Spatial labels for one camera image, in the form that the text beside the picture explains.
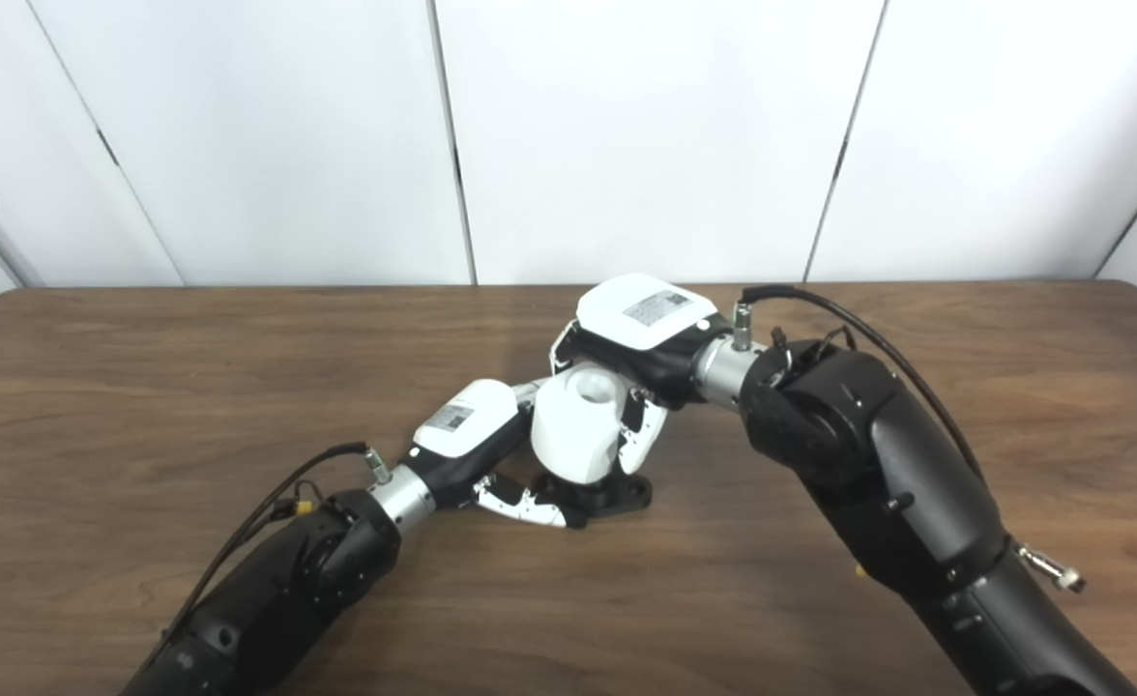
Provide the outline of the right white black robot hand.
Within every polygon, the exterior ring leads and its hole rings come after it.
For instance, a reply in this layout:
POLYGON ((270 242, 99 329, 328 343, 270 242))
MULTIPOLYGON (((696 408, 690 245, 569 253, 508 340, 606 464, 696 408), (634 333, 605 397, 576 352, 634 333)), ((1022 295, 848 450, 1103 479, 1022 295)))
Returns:
POLYGON ((578 300, 551 343, 551 373, 586 363, 617 374, 622 388, 619 470, 644 466, 669 413, 706 404, 698 363, 733 325, 705 296, 650 275, 604 281, 578 300))

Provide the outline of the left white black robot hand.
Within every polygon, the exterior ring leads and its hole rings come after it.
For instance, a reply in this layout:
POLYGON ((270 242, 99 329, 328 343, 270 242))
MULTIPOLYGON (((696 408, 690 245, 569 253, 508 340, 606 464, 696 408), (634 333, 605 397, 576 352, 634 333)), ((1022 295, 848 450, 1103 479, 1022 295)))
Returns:
POLYGON ((534 525, 578 524, 546 495, 497 472, 529 441, 536 396, 546 382, 475 380, 415 431, 401 464, 423 482, 435 509, 478 506, 534 525))

